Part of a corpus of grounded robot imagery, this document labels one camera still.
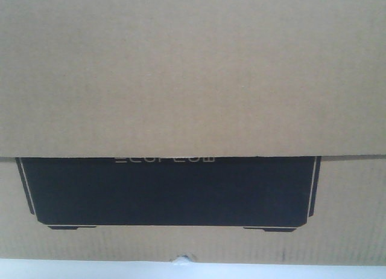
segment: black printed image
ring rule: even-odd
[[[31,212],[53,229],[293,231],[313,215],[320,157],[18,158],[17,164]]]

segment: corrugated cardboard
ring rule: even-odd
[[[16,163],[0,163],[0,257],[386,264],[386,158],[324,158],[314,216],[292,233],[241,227],[51,230],[30,214]]]
[[[384,265],[385,0],[0,0],[2,157],[323,157],[309,222],[51,230],[0,162],[0,257]]]
[[[385,0],[0,0],[0,155],[386,153]]]

